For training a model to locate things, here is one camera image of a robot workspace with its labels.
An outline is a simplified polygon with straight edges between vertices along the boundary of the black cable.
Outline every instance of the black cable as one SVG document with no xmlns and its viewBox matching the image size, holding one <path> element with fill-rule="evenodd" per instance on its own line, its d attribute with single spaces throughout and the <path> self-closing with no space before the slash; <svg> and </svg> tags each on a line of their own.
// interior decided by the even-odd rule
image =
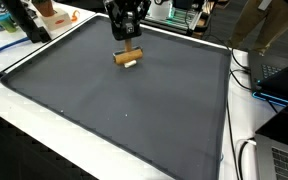
<svg viewBox="0 0 288 180">
<path fill-rule="evenodd" d="M 248 87 L 244 86 L 244 85 L 236 78 L 236 76 L 234 75 L 234 72 L 233 72 L 232 70 L 230 70 L 230 75 L 233 76 L 233 78 L 235 79 L 235 81 L 236 81 L 242 88 L 251 91 L 251 88 L 248 88 Z"/>
<path fill-rule="evenodd" d="M 236 177 L 237 177 L 237 180 L 240 180 L 239 175 L 238 175 L 238 168 L 237 168 L 237 164 L 236 164 L 236 154 L 235 154 L 235 149 L 234 149 L 232 124 L 231 124 L 231 115 L 230 115 L 230 108 L 229 108 L 229 105 L 228 105 L 228 101 L 227 101 L 227 104 L 226 104 L 226 108 L 227 108 L 228 127 L 229 127 L 230 139 L 231 139 L 231 147 L 232 147 L 232 153 L 233 153 Z"/>
<path fill-rule="evenodd" d="M 243 180 L 242 155 L 243 155 L 244 148 L 248 143 L 249 143 L 248 141 L 245 141 L 241 146 L 240 152 L 238 153 L 238 170 L 240 173 L 241 180 Z"/>
<path fill-rule="evenodd" d="M 3 4 L 0 4 L 0 9 L 0 13 L 5 13 L 7 11 Z"/>
<path fill-rule="evenodd" d="M 276 110 L 276 108 L 273 106 L 273 104 L 269 101 L 269 100 L 266 100 L 268 102 L 268 104 L 272 107 L 272 109 L 274 110 L 274 112 L 277 114 L 278 111 Z"/>
<path fill-rule="evenodd" d="M 246 71 L 244 69 L 235 69 L 235 70 L 232 71 L 232 73 L 234 73 L 234 72 L 243 72 L 243 73 L 248 74 L 248 75 L 250 74 L 249 71 Z"/>
<path fill-rule="evenodd" d="M 214 35 L 211 35 L 211 34 L 210 34 L 209 36 L 217 39 L 219 42 L 222 43 L 222 45 L 224 45 L 224 46 L 227 48 L 227 50 L 230 51 L 230 48 L 228 47 L 228 45 L 227 45 L 223 40 L 221 40 L 220 38 L 218 38 L 218 37 L 216 37 L 216 36 L 214 36 Z M 246 66 L 241 65 L 241 64 L 236 60 L 235 55 L 234 55 L 234 49 L 232 49 L 231 54 L 232 54 L 232 57 L 233 57 L 233 59 L 234 59 L 234 61 L 236 62 L 237 65 L 239 65 L 241 68 L 243 68 L 243 69 L 245 69 L 245 70 L 247 70 L 247 71 L 250 71 L 250 68 L 249 68 L 249 67 L 246 67 Z"/>
</svg>

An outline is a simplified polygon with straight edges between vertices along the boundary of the gray mat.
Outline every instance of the gray mat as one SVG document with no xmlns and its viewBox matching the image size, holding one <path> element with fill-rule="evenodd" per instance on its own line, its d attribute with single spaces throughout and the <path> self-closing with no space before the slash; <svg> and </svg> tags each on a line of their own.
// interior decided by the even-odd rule
<svg viewBox="0 0 288 180">
<path fill-rule="evenodd" d="M 217 179 L 230 53 L 147 29 L 133 43 L 144 58 L 115 65 L 123 42 L 96 17 L 2 83 L 176 179 Z"/>
</svg>

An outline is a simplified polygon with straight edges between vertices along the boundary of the wooden cylinder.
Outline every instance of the wooden cylinder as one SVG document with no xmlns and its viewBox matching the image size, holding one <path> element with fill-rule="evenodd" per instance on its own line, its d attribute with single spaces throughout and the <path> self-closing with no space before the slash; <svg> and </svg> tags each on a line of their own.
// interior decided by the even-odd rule
<svg viewBox="0 0 288 180">
<path fill-rule="evenodd" d="M 141 49 L 136 49 L 133 51 L 125 52 L 114 57 L 115 63 L 122 65 L 133 60 L 138 60 L 143 57 L 143 52 Z"/>
<path fill-rule="evenodd" d="M 125 40 L 125 52 L 130 52 L 130 51 L 132 51 L 132 40 L 126 39 Z"/>
</svg>

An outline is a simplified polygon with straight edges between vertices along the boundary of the laptop keyboard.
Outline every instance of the laptop keyboard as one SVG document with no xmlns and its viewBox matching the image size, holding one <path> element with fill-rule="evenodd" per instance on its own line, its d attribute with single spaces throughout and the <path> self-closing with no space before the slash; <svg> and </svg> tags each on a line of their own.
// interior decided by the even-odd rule
<svg viewBox="0 0 288 180">
<path fill-rule="evenodd" d="M 276 179 L 288 180 L 288 153 L 272 148 Z"/>
<path fill-rule="evenodd" d="M 274 75 L 275 73 L 281 71 L 281 69 L 280 68 L 276 68 L 276 67 L 272 67 L 272 66 L 269 66 L 269 65 L 262 64 L 262 71 L 263 71 L 263 76 L 266 79 L 266 78 Z"/>
</svg>

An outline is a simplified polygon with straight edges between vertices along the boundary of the person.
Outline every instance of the person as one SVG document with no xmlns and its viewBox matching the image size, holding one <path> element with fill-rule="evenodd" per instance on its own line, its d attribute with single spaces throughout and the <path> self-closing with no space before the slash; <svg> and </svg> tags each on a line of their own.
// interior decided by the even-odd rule
<svg viewBox="0 0 288 180">
<path fill-rule="evenodd" d="M 263 1 L 268 1 L 266 8 L 262 8 Z M 248 0 L 228 40 L 228 46 L 240 48 L 246 36 L 264 19 L 252 48 L 260 55 L 264 55 L 270 45 L 288 29 L 288 0 Z"/>
</svg>

